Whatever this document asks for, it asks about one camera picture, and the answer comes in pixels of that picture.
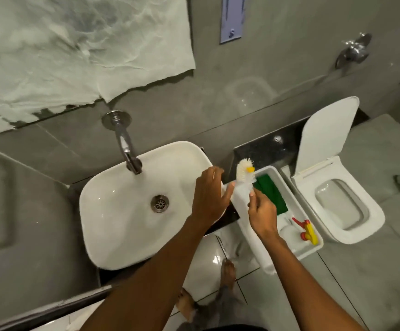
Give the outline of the person's left hand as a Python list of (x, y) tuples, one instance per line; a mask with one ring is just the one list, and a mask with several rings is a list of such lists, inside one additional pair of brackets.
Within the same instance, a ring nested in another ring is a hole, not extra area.
[(229, 206), (221, 203), (224, 194), (221, 181), (223, 173), (222, 168), (212, 166), (204, 170), (196, 180), (189, 219), (202, 233), (218, 221)]

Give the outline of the person's right hand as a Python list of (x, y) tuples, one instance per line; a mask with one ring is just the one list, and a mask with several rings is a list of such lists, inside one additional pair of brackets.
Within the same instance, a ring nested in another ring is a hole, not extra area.
[(257, 190), (257, 212), (248, 212), (252, 229), (263, 242), (279, 238), (275, 205), (258, 189), (254, 190)]

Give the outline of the white toilet brush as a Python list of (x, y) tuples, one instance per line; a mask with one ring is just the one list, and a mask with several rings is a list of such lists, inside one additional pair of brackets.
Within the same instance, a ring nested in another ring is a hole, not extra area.
[(242, 159), (236, 166), (235, 187), (231, 197), (231, 202), (240, 217), (237, 221), (238, 226), (260, 268), (269, 275), (276, 274), (276, 269), (268, 251), (250, 225), (248, 204), (250, 202), (250, 192), (253, 189), (252, 184), (256, 182), (256, 178), (264, 174), (274, 177), (277, 173), (277, 169), (273, 166), (255, 170), (252, 160), (249, 158)]

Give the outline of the person's left forearm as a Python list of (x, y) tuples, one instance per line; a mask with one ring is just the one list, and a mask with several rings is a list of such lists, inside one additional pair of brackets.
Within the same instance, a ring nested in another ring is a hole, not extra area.
[(162, 331), (198, 245), (214, 222), (190, 215), (177, 234), (109, 294), (80, 331)]

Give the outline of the white plastic tray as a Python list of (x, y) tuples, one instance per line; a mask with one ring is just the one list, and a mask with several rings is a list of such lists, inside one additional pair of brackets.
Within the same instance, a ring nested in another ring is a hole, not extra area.
[[(277, 227), (280, 237), (285, 240), (289, 249), (298, 260), (316, 253), (324, 246), (324, 239), (318, 232), (314, 222), (311, 221), (308, 211), (302, 207), (296, 195), (275, 167), (266, 166), (255, 171), (256, 178), (263, 175), (270, 177), (274, 185), (278, 188), (288, 209), (288, 211), (282, 214), (280, 214), (280, 211), (277, 211)], [(316, 244), (313, 244), (310, 240), (303, 240), (301, 237), (301, 234), (307, 234), (305, 228), (302, 227), (306, 221), (311, 224), (313, 233), (317, 238)]]

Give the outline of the black granite panel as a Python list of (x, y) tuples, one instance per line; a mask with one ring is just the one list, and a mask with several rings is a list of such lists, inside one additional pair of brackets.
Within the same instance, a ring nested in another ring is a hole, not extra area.
[[(234, 148), (228, 181), (236, 178), (236, 166), (244, 158), (251, 159), (256, 169), (265, 166), (282, 168), (292, 165), (292, 167), (295, 167), (302, 131), (309, 119), (310, 116), (307, 116)], [(283, 145), (277, 144), (272, 140), (276, 134), (284, 138)]]

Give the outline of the spray bottle with yellow trigger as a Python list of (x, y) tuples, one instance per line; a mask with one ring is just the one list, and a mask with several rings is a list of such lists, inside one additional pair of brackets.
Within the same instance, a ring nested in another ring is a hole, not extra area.
[(307, 245), (318, 245), (319, 238), (309, 220), (299, 221), (291, 217), (291, 223), (280, 229), (280, 236), (292, 250), (303, 249)]

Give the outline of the chrome sink drain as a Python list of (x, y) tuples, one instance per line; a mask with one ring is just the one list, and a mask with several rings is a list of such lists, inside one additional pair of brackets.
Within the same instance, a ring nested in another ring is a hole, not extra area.
[(169, 199), (163, 194), (153, 196), (150, 201), (150, 207), (154, 213), (165, 212), (168, 209), (169, 205)]

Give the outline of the person's right foot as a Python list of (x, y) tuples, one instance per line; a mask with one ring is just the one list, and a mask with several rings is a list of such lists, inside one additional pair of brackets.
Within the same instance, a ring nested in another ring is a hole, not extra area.
[(232, 261), (225, 259), (220, 270), (220, 288), (228, 288), (233, 291), (236, 282), (236, 268)]

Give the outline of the white toilet lid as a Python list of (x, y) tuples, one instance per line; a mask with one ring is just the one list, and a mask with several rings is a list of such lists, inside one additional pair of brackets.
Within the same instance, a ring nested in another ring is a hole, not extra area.
[(341, 152), (359, 103), (358, 97), (347, 97), (325, 106), (307, 120), (301, 134), (295, 175)]

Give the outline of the white toilet bowl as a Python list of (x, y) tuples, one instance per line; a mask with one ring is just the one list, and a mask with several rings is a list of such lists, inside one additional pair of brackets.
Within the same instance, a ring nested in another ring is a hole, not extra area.
[(352, 245), (384, 225), (383, 210), (338, 156), (296, 175), (291, 169), (280, 173), (324, 240)]

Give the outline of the white ceramic sink basin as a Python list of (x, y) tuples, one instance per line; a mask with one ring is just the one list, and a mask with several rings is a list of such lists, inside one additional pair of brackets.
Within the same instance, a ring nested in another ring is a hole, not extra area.
[[(138, 158), (135, 175), (120, 163), (90, 179), (79, 210), (87, 255), (100, 269), (116, 271), (158, 252), (183, 226), (192, 211), (196, 179), (212, 166), (197, 145), (179, 141)], [(150, 202), (163, 194), (170, 205), (154, 213)]]

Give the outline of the grey trousers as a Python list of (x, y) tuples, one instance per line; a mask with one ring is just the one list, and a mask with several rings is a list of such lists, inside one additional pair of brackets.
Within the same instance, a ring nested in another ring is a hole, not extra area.
[(187, 321), (176, 331), (268, 331), (260, 313), (241, 302), (228, 286), (222, 286), (207, 305), (190, 306)]

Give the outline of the chrome wall faucet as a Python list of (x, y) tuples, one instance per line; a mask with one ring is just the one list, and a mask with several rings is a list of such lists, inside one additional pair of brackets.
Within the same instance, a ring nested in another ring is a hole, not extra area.
[(130, 114), (121, 110), (111, 110), (103, 115), (101, 121), (106, 129), (115, 132), (127, 169), (135, 175), (141, 174), (142, 161), (136, 156), (136, 151), (127, 132), (127, 127), (130, 126), (132, 121)]

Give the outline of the pale blue wall sign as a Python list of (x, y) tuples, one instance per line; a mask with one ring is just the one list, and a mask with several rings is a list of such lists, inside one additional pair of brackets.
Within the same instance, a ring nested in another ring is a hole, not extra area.
[(222, 0), (219, 44), (242, 38), (246, 0)]

